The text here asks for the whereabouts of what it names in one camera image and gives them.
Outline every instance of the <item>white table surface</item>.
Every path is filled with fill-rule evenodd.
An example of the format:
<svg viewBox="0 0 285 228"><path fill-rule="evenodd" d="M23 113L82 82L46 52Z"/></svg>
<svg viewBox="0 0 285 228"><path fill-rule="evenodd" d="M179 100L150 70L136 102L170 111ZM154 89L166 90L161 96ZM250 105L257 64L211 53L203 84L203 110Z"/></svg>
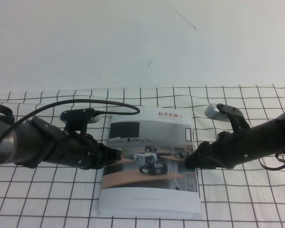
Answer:
<svg viewBox="0 0 285 228"><path fill-rule="evenodd" d="M229 123L207 119L209 103L238 107L252 126L285 112L285 85L281 87L183 87L149 89L93 89L0 93L19 117L51 102L91 98L132 105L187 109L194 112L194 140L213 142L216 134L231 130ZM39 114L63 128L59 114L75 104L55 107ZM105 110L101 104L92 105ZM110 116L89 125L88 132L99 142L108 139ZM264 158L267 166L280 164ZM285 228L285 170L266 171L258 161L238 165L233 170L199 170L202 220L169 218L103 218L95 213L101 188L102 170L80 170L49 163L36 169L14 164L0 166L0 228Z"/></svg>

